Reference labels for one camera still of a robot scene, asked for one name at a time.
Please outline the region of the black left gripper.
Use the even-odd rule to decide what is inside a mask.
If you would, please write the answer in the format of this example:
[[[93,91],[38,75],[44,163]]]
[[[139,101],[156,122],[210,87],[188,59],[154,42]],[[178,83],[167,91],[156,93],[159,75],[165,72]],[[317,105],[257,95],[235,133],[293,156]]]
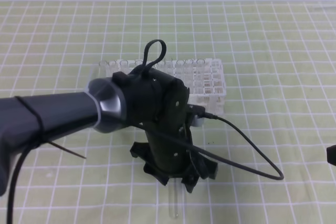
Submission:
[[[143,171],[163,186],[171,178],[180,178],[186,191],[192,193],[200,178],[216,178],[218,164],[184,146],[193,144],[187,108],[187,103],[166,105],[154,122],[144,123],[150,129],[145,132],[148,143],[134,142],[130,153],[142,159]]]

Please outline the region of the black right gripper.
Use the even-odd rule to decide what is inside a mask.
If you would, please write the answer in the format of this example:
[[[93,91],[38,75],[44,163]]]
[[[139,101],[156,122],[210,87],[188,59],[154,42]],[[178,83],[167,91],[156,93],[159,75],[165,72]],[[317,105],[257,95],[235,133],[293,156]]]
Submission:
[[[327,162],[333,166],[336,166],[336,145],[327,147]]]

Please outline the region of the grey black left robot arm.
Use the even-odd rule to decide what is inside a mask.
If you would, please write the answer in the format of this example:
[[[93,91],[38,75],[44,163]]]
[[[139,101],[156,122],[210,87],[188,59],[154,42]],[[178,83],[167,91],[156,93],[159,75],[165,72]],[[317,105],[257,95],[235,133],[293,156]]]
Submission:
[[[130,150],[145,162],[144,171],[163,185],[180,178],[192,192],[199,178],[216,177],[218,165],[185,148],[192,143],[190,127],[205,112],[188,99],[180,79],[155,69],[94,79],[86,92],[1,99],[1,193],[15,155],[30,143],[37,147],[88,127],[111,133],[130,124],[142,124],[148,139]]]

